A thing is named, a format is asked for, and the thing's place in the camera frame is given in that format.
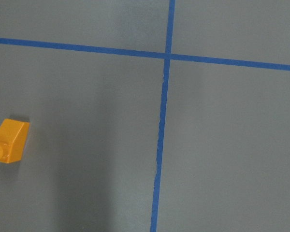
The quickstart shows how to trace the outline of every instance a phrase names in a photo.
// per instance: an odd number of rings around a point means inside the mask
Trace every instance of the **gray surface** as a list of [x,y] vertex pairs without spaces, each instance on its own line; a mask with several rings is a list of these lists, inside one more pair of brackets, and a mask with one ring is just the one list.
[[290,64],[290,0],[176,1],[172,52]]
[[0,37],[164,51],[168,0],[3,0]]
[[173,61],[159,232],[290,232],[290,72]]
[[0,164],[0,232],[147,232],[162,60],[0,45],[0,123],[31,122]]

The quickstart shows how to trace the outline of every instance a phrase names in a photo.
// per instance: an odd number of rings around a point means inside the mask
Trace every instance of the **orange 3d printed part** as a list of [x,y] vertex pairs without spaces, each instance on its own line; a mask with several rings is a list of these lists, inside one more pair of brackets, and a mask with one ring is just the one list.
[[28,122],[5,119],[0,126],[0,162],[20,161],[29,130]]

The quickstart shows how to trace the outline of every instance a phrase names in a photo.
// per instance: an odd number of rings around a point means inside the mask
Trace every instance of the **horizontal blue line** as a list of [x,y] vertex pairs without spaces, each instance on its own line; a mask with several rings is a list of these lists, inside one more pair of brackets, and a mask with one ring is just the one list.
[[264,62],[248,61],[248,60],[223,59],[223,58],[212,58],[212,57],[198,57],[198,56],[188,56],[188,55],[179,55],[179,54],[171,54],[171,59],[200,62],[200,63],[224,64],[224,65],[244,66],[244,67],[252,67],[252,68],[290,71],[290,65],[288,64],[264,63]]
[[290,65],[288,64],[276,64],[276,63],[265,63],[265,62],[256,62],[256,61],[248,61],[248,60],[189,56],[189,55],[180,55],[180,54],[165,54],[165,53],[160,53],[160,52],[146,52],[146,51],[108,48],[108,47],[95,47],[95,46],[86,46],[86,45],[77,45],[77,44],[68,44],[68,43],[63,44],[63,43],[32,41],[32,40],[0,38],[0,44],[52,48],[52,49],[81,51],[81,52],[94,52],[94,53],[114,54],[114,55],[133,56],[133,57],[145,57],[145,58],[158,58],[158,59],[170,58],[172,60],[181,60],[181,61],[224,64],[224,65],[251,67],[251,68],[290,71]]
[[108,47],[94,47],[94,46],[68,44],[68,43],[63,44],[63,43],[32,41],[32,40],[0,38],[0,44],[53,48],[53,49],[81,51],[81,52],[96,52],[96,53],[115,54],[115,55],[133,56],[133,57],[148,57],[148,58],[160,58],[160,59],[166,58],[166,55],[164,53],[159,53],[159,52],[146,52],[146,51],[117,49],[117,48],[108,48]]

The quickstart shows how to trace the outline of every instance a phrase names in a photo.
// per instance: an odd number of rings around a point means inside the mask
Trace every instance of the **orange toy brick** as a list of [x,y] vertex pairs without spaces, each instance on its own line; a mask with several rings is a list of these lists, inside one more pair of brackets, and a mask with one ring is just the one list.
[[0,162],[20,161],[29,130],[28,122],[5,119],[0,126]]

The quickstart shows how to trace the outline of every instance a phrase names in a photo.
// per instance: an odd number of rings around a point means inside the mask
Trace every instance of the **blue line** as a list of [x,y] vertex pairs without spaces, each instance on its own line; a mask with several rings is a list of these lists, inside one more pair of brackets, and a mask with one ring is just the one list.
[[166,58],[165,53],[159,53],[159,52],[146,52],[146,51],[117,49],[117,48],[108,48],[108,47],[94,47],[94,46],[68,44],[68,43],[63,44],[63,43],[32,41],[32,40],[0,38],[0,44],[53,48],[53,49],[81,51],[81,52],[95,52],[95,53],[105,53],[105,54],[124,55],[124,56],[133,56],[133,57],[147,57],[147,58],[159,58],[159,59]]
[[173,37],[173,26],[174,26],[174,12],[175,12],[175,0],[170,0],[168,26],[167,26],[167,34],[166,34],[166,42],[165,42],[165,55],[167,57],[164,59],[164,67],[163,67],[163,83],[162,83],[162,94],[161,94],[161,105],[160,105],[160,122],[159,122],[159,134],[158,134],[157,157],[156,157],[157,171],[156,171],[155,182],[154,182],[150,232],[157,231],[157,222],[158,222],[160,181],[161,181],[162,156],[163,156],[163,144],[164,144],[164,128],[165,128],[165,118],[166,118],[166,106],[167,106],[167,99],[168,99],[172,37]]
[[198,56],[188,56],[188,55],[178,55],[178,54],[171,54],[171,59],[201,62],[201,63],[224,64],[224,65],[245,66],[245,67],[252,67],[252,68],[290,71],[290,65],[288,64],[275,64],[275,63],[264,63],[264,62],[255,62],[255,61],[247,61],[247,60],[198,57]]

